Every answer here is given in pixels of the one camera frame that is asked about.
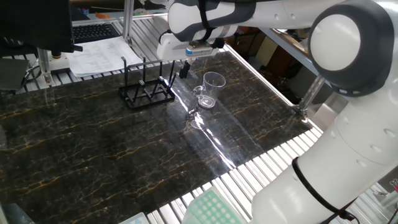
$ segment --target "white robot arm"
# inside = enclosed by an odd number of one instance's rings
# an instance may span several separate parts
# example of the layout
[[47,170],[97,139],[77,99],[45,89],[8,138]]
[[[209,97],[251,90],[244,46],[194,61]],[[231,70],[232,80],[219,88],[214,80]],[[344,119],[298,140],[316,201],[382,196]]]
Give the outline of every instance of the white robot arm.
[[[170,33],[160,38],[157,54],[164,60],[214,55],[218,51],[213,45],[215,38],[233,35],[238,26],[286,29],[311,27],[321,12],[341,1],[176,0],[169,7]],[[202,23],[200,6],[205,8],[208,26],[213,28],[208,37],[205,37],[206,27]]]
[[350,218],[340,209],[398,165],[398,2],[202,1],[171,5],[160,58],[213,55],[214,39],[232,35],[237,25],[312,27],[315,68],[336,92],[353,97],[323,136],[254,197],[251,224]]

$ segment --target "glass cup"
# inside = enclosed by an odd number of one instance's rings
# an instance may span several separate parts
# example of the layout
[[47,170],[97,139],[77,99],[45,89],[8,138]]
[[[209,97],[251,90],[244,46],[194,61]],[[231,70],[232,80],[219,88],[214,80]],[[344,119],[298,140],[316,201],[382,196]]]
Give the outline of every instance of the glass cup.
[[192,93],[198,98],[199,106],[203,109],[213,108],[225,83],[225,78],[219,73],[206,72],[203,76],[203,84],[192,90]]

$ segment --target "paper document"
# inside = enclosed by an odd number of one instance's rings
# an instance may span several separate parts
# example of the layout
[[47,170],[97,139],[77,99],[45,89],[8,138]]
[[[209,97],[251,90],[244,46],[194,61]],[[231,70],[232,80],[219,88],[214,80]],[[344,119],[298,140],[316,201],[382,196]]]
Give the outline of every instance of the paper document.
[[82,46],[83,51],[67,53],[67,57],[70,70],[79,78],[124,69],[121,57],[126,59],[127,65],[142,63],[142,60],[131,50],[123,37],[77,45]]

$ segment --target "black test tube rack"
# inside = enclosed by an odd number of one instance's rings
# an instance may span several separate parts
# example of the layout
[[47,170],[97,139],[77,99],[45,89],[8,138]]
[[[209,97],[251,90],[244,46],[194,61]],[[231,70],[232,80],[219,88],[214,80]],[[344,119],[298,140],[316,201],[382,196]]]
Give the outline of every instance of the black test tube rack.
[[[132,110],[144,109],[149,106],[159,105],[174,101],[175,94],[171,90],[177,73],[174,73],[175,61],[173,61],[170,71],[169,81],[167,82],[162,76],[162,61],[146,62],[144,57],[142,63],[135,65],[127,65],[126,59],[122,57],[124,62],[124,86],[119,88],[119,94],[127,106]],[[159,77],[155,80],[146,80],[146,65],[160,63]],[[132,67],[143,66],[142,79],[136,84],[128,85],[129,69]]]

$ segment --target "marble table surface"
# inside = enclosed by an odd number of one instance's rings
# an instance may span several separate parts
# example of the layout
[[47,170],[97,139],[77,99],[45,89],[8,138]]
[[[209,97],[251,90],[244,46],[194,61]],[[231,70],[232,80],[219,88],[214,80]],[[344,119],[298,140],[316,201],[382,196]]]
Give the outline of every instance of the marble table surface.
[[[226,87],[195,129],[191,90],[209,71]],[[147,79],[158,74],[147,69]],[[17,203],[38,224],[117,224],[310,128],[227,52],[196,59],[188,78],[176,79],[171,103],[131,111],[122,85],[113,75],[0,98],[0,203]]]

